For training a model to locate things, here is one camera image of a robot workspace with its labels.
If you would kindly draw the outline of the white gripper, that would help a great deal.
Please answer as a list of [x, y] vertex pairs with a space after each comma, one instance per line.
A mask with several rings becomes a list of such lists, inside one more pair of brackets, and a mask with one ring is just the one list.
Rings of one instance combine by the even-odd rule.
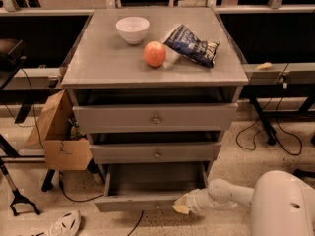
[[196, 189], [181, 196], [172, 208], [182, 214], [200, 213], [204, 210], [210, 209], [214, 199], [208, 193], [207, 189]]

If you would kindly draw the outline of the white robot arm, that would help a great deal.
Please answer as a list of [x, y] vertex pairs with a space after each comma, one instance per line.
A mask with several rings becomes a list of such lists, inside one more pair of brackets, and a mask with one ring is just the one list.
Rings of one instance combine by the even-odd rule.
[[284, 171], [263, 174], [253, 188], [214, 179], [183, 195], [173, 209], [188, 214], [238, 205], [251, 209], [251, 236], [314, 236], [315, 190]]

